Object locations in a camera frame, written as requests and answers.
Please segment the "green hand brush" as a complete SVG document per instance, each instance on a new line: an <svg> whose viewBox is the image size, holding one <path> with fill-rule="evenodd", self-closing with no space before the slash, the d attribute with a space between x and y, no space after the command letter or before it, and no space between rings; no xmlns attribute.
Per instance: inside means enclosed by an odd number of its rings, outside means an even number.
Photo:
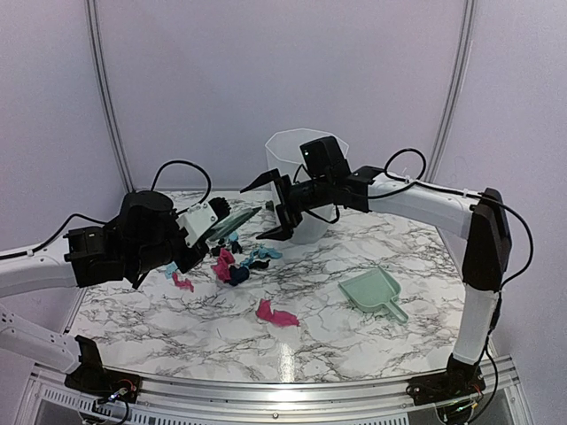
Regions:
<svg viewBox="0 0 567 425"><path fill-rule="evenodd" d="M253 218L260 210L261 208L257 206L231 213L228 218L223 219L221 222L212 227L211 234L208 239L218 241L219 239L228 237L230 234L237 231L248 220Z"/></svg>

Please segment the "blue twisted paper scrap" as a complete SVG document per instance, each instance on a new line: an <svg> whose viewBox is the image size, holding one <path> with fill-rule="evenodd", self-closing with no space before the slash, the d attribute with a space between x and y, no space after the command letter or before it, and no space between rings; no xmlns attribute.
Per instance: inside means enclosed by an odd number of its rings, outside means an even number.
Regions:
<svg viewBox="0 0 567 425"><path fill-rule="evenodd" d="M249 259L251 262L254 262L254 260L267 261L269 259L280 259L282 256L283 254L275 248L260 245L251 252Z"/></svg>

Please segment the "green plastic dustpan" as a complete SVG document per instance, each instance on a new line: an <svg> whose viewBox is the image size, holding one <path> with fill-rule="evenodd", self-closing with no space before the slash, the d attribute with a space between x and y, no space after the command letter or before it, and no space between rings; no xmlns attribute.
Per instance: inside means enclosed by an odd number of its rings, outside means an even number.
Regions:
<svg viewBox="0 0 567 425"><path fill-rule="evenodd" d="M401 286L382 267L340 282L338 287L346 299L361 312L386 312L399 324L408 322L408 315L398 305Z"/></svg>

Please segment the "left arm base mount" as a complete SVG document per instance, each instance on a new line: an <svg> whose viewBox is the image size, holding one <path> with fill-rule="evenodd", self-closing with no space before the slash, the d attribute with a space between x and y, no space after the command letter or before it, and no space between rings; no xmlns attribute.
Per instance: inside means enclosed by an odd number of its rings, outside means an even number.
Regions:
<svg viewBox="0 0 567 425"><path fill-rule="evenodd" d="M76 336L74 340L80 349L79 366L66 375L64 385L94 396L110 396L120 389L127 392L122 396L128 403L135 403L140 391L140 375L110 369L103 365L97 344L87 337Z"/></svg>

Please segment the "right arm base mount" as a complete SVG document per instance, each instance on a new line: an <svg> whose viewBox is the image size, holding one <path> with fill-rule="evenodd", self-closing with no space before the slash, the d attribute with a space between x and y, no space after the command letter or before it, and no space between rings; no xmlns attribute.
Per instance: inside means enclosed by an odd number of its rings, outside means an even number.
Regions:
<svg viewBox="0 0 567 425"><path fill-rule="evenodd" d="M479 362L469 365L449 356L441 372L410 378L406 393L416 406L479 394L486 388Z"/></svg>

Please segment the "navy blue paper scrap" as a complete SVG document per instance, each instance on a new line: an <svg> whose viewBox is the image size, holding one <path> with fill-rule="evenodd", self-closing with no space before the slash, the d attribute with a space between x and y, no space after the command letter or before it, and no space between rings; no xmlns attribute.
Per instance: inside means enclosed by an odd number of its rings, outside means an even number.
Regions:
<svg viewBox="0 0 567 425"><path fill-rule="evenodd" d="M240 283L245 282L250 277L250 270L248 267L229 267L229 277L225 281L230 286L236 287Z"/></svg>

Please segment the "large pink paper scrap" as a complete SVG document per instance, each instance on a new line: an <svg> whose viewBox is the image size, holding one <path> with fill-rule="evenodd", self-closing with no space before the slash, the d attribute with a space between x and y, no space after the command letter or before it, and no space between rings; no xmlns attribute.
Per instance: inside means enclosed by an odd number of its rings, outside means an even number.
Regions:
<svg viewBox="0 0 567 425"><path fill-rule="evenodd" d="M295 314L273 310L271 307L271 301L267 299L261 299L259 306L256 310L256 316L263 321L272 323L278 327L298 327L299 319Z"/></svg>

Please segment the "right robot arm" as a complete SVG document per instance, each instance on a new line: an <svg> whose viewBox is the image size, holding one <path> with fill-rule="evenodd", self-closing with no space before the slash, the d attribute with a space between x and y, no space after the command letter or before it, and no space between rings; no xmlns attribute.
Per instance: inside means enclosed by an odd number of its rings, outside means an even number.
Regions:
<svg viewBox="0 0 567 425"><path fill-rule="evenodd" d="M272 184L276 189L275 228L261 234L270 240L288 240L303 215L316 207L333 205L360 213L400 216L432 227L447 253L450 243L464 245L462 259L453 261L465 288L459 333L439 377L439 389L456 397L473 382L473 369L484 356L486 340L497 322L500 294L505 284L512 237L511 213L497 189L453 189L389 174L383 168L363 166L335 170L330 166L309 171L303 182L293 182L276 169L260 174L245 186L252 191Z"/></svg>

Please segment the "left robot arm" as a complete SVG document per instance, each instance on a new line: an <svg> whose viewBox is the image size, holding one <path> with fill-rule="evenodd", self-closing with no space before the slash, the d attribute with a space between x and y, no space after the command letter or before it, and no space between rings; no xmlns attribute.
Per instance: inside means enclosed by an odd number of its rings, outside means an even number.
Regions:
<svg viewBox="0 0 567 425"><path fill-rule="evenodd" d="M101 226L72 229L46 245L2 255L1 295L122 281L138 288L148 273L170 263L186 273L208 253L209 229L229 213L223 197L179 212L162 193L127 194L118 215ZM6 307L1 309L1 346L66 375L77 371L79 382L94 394L112 386L95 342L54 333Z"/></svg>

